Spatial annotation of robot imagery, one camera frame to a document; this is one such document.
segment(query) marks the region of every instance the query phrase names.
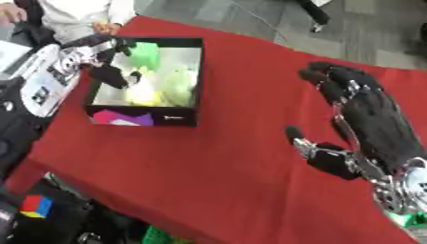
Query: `white robotic hand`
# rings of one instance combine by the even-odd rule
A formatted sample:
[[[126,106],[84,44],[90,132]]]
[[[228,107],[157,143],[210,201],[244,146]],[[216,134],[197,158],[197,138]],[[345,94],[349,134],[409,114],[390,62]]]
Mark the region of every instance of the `white robotic hand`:
[[[314,62],[300,76],[333,107],[332,125],[350,150],[312,143],[294,127],[287,130],[290,142],[323,172],[371,182],[381,210],[423,241],[427,229],[419,227],[427,223],[420,221],[427,213],[427,154],[398,104],[372,75],[354,68]],[[417,217],[417,228],[397,221],[409,215]]]
[[[19,164],[32,142],[44,133],[77,85],[81,67],[102,69],[99,67],[125,46],[120,38],[104,35],[64,46],[50,44],[32,55],[10,80],[0,81],[0,179]],[[112,72],[120,76],[120,71]]]

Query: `floor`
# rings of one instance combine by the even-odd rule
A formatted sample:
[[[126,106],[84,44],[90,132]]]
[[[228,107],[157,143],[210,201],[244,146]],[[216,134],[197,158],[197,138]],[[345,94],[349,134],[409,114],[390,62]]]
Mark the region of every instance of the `floor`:
[[[329,57],[427,68],[427,55],[422,55],[426,51],[417,41],[420,25],[427,22],[423,0],[333,0],[323,7],[333,19],[320,33],[310,33],[312,20],[293,0],[135,1],[138,13],[144,15],[250,35]]]

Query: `cable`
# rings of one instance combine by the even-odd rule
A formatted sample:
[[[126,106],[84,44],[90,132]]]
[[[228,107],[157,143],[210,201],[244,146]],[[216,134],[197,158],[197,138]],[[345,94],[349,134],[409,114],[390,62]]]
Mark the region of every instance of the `cable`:
[[[269,28],[271,28],[273,31],[275,31],[281,38],[283,38],[283,40],[285,42],[288,42],[288,38],[286,38],[286,36],[280,31],[278,30],[278,28],[274,27],[272,24],[270,24],[266,19],[264,19],[263,17],[257,15],[256,13],[247,10],[246,8],[244,8],[240,3],[237,3],[235,0],[230,0],[230,2],[236,6],[238,6],[241,10],[249,13],[251,16],[257,18],[258,20],[260,20],[261,22],[263,22],[264,24],[266,24]]]

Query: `red tablecloth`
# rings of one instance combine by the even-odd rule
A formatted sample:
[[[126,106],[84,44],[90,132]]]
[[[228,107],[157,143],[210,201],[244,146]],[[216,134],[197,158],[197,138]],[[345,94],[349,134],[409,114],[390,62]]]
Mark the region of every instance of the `red tablecloth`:
[[[123,34],[205,38],[199,127],[93,125],[82,107],[84,79],[18,175],[54,171],[198,243],[413,243],[382,216],[367,183],[311,169],[285,139],[285,126],[299,125],[314,140],[340,143],[331,110],[296,74],[325,58],[147,17]],[[427,73],[356,66],[383,83],[427,138]]]

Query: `green plush toy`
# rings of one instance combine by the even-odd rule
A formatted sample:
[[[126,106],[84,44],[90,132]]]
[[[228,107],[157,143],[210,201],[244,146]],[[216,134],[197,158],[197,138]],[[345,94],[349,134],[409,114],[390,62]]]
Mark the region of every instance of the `green plush toy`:
[[[195,76],[184,65],[178,65],[162,82],[164,97],[173,106],[191,107]]]
[[[157,71],[160,65],[160,48],[155,43],[138,42],[136,47],[130,48],[131,60],[135,67],[147,67],[150,71]]]

